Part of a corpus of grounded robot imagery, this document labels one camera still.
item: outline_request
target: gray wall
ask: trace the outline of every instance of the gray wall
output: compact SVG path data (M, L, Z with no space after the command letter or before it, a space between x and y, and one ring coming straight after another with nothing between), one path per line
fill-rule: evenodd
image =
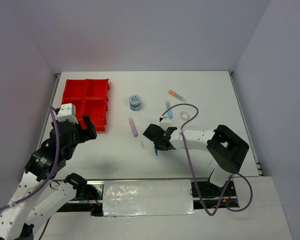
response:
M0 0L0 207L36 149L53 79L13 5Z
M12 0L54 72L234 70L269 0Z
M300 240L300 0L271 0L235 71L261 166Z

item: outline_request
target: red tray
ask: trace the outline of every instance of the red tray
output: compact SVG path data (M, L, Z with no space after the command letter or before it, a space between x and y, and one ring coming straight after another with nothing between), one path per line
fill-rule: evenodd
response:
M105 132L108 111L109 79L83 79L66 81L62 104L76 107L76 118L86 128L82 116L88 115L97 132Z

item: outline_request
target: white table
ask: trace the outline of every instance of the white table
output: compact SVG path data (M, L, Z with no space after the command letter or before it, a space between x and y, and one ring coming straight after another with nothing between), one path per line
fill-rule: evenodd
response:
M213 217L204 210L177 216L94 217L87 212L52 216L44 240L292 240L271 177L248 178L253 202L242 212L219 209ZM240 206L249 199L246 183L235 178ZM36 234L37 240L43 227Z
M181 103L168 93L170 89L200 110L199 116L186 129L209 130L223 124L248 142L240 109L226 71L63 72L53 106L60 106L67 79L91 78L110 79L107 131L98 133L96 140L79 144L72 159L67 161L67 166L58 173L57 179L64 179L71 173L95 180L190 178L184 150L160 151L156 156L153 143L142 136L149 124L158 124L159 117L166 110L166 100L170 100L171 105ZM131 111L129 108L128 99L132 94L141 97L140 111ZM184 123L180 119L181 111L187 111L191 116L195 113L189 106L176 107L172 111L173 125L176 127ZM138 137L132 136L128 117L133 117ZM49 137L51 122L49 117L43 140ZM143 150L140 141L144 142ZM216 165L210 153L191 150L190 154L196 175L209 177ZM258 176L251 149L240 173L248 177Z

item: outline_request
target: orange marker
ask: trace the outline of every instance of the orange marker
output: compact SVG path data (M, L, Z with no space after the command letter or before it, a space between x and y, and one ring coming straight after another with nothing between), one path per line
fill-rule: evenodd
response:
M176 97L177 99L179 99L180 101L182 101L182 102L184 102L184 103L186 102L186 99L185 99L184 97L180 96L179 94L177 94L175 91L170 90L169 93L170 93L172 96L174 96L174 97Z

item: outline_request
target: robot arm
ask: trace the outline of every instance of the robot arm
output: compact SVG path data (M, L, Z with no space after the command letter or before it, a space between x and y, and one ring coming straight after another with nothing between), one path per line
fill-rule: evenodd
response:
M223 187L232 174L240 171L249 145L227 126L219 125L214 130L184 130L189 149L208 151L218 163L209 181ZM184 149L183 138L176 127L163 130L150 124L143 135L153 141L157 150Z
M65 167L66 161L71 159L78 144L96 139L95 126L90 118L83 116L83 120L87 129L82 129L78 123L75 117L75 106L71 103L64 104L57 110L60 149L57 168L51 179ZM19 187L9 202L10 207L0 215L0 240L33 239L33 229L37 231L63 204L73 199L82 188L86 188L85 179L73 173L61 184L58 191L38 206L35 206L38 198L52 180L49 180L36 194L18 202L31 195L47 179L55 162L56 150L56 132L53 128L50 138L31 155Z

